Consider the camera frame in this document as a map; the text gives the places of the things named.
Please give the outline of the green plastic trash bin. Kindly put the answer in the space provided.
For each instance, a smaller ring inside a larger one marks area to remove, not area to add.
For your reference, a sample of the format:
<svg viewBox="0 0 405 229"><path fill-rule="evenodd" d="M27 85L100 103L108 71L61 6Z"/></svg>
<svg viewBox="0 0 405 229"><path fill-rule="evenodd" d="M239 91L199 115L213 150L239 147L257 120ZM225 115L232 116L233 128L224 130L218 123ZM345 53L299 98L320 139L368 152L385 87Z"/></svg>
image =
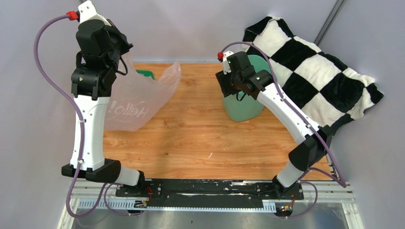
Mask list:
<svg viewBox="0 0 405 229"><path fill-rule="evenodd" d="M265 59L258 55L248 55L250 63L256 72L270 68ZM222 98L222 103L229 118L234 122L242 122L252 119L261 114L264 106L249 95L243 96L243 92Z"/></svg>

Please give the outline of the pink translucent trash bag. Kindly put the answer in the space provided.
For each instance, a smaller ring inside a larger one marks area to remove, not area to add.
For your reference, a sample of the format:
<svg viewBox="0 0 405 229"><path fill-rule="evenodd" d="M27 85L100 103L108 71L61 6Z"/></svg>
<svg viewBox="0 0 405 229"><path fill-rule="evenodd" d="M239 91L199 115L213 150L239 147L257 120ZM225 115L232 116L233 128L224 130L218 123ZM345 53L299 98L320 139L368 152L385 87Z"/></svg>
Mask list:
<svg viewBox="0 0 405 229"><path fill-rule="evenodd" d="M182 72L178 62L157 79L139 74L132 53L123 55L128 74L117 75L105 116L106 131L137 131L142 128L175 94Z"/></svg>

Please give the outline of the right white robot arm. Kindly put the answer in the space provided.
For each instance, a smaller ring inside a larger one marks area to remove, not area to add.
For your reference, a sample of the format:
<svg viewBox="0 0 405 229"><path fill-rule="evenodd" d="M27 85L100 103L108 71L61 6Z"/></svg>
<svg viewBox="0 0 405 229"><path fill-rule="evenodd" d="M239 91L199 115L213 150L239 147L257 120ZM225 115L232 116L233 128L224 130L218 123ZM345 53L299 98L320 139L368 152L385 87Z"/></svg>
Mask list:
<svg viewBox="0 0 405 229"><path fill-rule="evenodd" d="M275 197L285 199L298 179L327 154L332 130L304 114L276 83L270 71L257 71L245 52L219 52L217 58L223 64L223 69L216 73L223 96L240 92L251 96L275 115L298 144L289 153L288 163L272 180Z"/></svg>

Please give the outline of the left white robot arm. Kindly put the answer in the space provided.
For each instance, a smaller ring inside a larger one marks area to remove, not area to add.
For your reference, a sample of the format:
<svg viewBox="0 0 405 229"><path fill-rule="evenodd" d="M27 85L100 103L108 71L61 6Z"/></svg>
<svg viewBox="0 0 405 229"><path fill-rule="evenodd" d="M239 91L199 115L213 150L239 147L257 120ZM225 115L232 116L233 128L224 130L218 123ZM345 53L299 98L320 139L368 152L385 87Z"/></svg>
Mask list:
<svg viewBox="0 0 405 229"><path fill-rule="evenodd" d="M146 192L144 173L105 158L102 143L118 66L133 45L111 20L84 21L75 37L80 47L71 76L71 92L78 109L75 143L71 161L61 168L61 173L97 183L121 184L125 192L141 197Z"/></svg>

